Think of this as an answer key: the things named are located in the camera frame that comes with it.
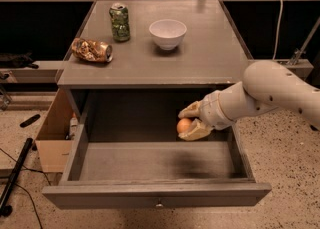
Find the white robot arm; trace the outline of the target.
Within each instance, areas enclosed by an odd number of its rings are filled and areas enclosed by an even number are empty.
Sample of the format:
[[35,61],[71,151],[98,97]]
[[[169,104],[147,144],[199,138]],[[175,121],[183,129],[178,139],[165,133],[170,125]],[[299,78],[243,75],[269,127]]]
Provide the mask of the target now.
[[278,108],[302,116],[320,129],[320,91],[281,64],[262,60],[249,65],[240,82],[206,95],[180,111],[191,125],[178,136],[186,141],[202,139],[244,117],[255,117]]

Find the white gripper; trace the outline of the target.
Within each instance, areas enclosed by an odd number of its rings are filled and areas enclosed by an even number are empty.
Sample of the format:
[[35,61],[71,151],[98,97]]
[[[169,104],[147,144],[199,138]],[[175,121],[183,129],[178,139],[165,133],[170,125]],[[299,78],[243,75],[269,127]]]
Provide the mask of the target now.
[[221,91],[214,91],[201,101],[195,101],[179,112],[180,119],[199,116],[201,120],[192,120],[191,126],[185,132],[178,133],[180,139],[185,141],[199,140],[207,137],[213,129],[223,130],[234,124],[222,110],[220,94]]

